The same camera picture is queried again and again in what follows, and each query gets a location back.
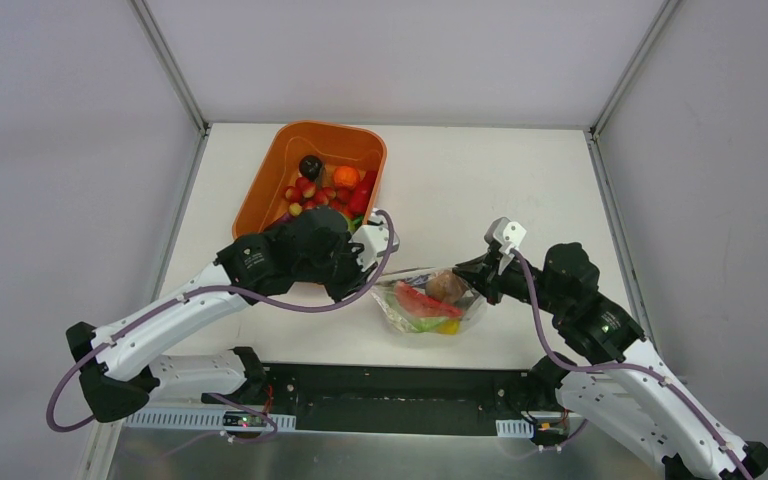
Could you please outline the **beige toy bun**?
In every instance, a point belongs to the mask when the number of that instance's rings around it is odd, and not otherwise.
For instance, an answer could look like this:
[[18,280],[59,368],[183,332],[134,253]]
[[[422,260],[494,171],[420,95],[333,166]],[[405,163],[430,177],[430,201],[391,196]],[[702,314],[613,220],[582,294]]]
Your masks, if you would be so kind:
[[425,294],[442,303],[455,304],[467,292],[468,286],[451,270],[437,272],[424,287]]

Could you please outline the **clear zip top bag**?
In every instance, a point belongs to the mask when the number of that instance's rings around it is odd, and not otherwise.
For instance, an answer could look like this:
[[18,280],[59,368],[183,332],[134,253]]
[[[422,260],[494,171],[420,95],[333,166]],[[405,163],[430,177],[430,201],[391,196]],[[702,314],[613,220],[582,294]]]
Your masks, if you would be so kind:
[[381,276],[371,294],[402,334],[455,336],[484,315],[486,299],[451,268],[416,268]]

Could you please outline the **yellow toy corn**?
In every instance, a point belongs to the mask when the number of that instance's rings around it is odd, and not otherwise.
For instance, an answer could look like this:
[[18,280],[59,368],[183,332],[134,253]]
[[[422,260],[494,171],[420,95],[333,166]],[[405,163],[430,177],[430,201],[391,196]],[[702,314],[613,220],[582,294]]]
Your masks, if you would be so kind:
[[442,335],[456,335],[460,330],[461,321],[449,319],[436,327],[435,332]]

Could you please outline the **toy watermelon slice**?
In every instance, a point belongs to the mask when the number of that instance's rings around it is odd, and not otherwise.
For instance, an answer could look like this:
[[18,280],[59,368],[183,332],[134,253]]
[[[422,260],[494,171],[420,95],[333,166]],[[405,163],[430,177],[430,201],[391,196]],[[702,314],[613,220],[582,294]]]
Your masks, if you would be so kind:
[[395,284],[393,293],[398,305],[415,317],[459,318],[464,315],[462,309],[434,300],[402,281]]

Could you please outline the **white toy cauliflower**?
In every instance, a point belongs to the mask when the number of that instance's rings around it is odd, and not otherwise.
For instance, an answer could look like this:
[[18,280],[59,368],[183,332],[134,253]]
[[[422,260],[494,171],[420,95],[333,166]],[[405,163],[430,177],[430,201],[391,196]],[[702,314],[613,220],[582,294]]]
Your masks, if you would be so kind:
[[436,332],[441,326],[447,324],[449,317],[415,317],[408,316],[400,320],[401,329],[405,333],[429,333]]

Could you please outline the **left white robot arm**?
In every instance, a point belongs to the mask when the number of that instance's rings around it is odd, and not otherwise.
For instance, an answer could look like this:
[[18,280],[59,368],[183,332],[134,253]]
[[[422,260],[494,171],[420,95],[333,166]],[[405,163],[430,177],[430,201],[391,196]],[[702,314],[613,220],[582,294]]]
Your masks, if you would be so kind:
[[71,326],[66,338],[75,364],[49,400],[49,426],[63,428],[54,410],[72,378],[99,423],[124,419],[161,399],[257,402],[267,380],[252,348],[191,356],[170,356],[168,350],[257,304],[299,313],[343,308],[372,288],[397,248],[398,236],[383,210],[351,230],[341,213],[316,207],[240,236],[184,285],[141,310],[100,327]]

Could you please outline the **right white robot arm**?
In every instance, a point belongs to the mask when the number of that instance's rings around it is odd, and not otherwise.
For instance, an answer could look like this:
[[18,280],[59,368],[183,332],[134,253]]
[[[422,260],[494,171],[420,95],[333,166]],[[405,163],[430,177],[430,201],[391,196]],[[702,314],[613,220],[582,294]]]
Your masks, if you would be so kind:
[[490,246],[454,272],[491,304],[511,297],[547,312],[582,366],[548,350],[533,367],[529,400],[560,405],[597,426],[664,479],[757,479],[768,447],[720,423],[677,379],[640,324],[598,287],[599,269],[578,242],[556,244],[541,268],[517,254],[507,267]]

